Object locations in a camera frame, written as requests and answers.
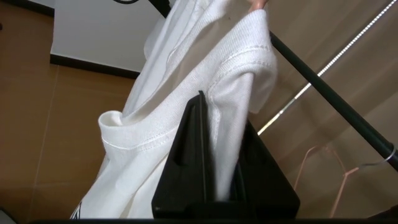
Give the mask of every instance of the white wall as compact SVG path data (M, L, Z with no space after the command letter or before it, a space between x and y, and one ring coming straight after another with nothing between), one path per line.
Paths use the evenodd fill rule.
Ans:
M55 8L55 0L29 0L29 1L36 2L51 8Z
M140 72L161 15L149 1L56 0L51 54Z

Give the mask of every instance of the black print on shirt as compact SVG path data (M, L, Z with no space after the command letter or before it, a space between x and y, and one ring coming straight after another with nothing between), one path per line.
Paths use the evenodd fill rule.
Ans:
M80 208L81 208L81 202L73 212L72 216L70 217L71 220L77 220L80 219Z

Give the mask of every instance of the tile floor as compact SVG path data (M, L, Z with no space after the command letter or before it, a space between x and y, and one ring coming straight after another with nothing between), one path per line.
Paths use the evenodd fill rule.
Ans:
M49 64L53 18L0 1L0 207L69 218L104 156L97 124L134 80Z

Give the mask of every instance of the black metal rod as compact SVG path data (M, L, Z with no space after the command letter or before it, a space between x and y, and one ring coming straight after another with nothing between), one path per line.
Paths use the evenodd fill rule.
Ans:
M271 33L273 46L288 60L300 74L324 97L324 99L344 117L347 122L383 157L387 158L394 150L394 145L376 131L345 100L296 56L282 41ZM395 153L388 161L398 171L398 155Z

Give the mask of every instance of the garment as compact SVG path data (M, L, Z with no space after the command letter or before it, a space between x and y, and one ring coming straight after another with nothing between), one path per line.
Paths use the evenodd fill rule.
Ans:
M276 80L266 11L242 0L176 1L123 112L99 117L106 159L80 218L152 218L150 202L188 100L203 90L216 198L228 198L248 111Z

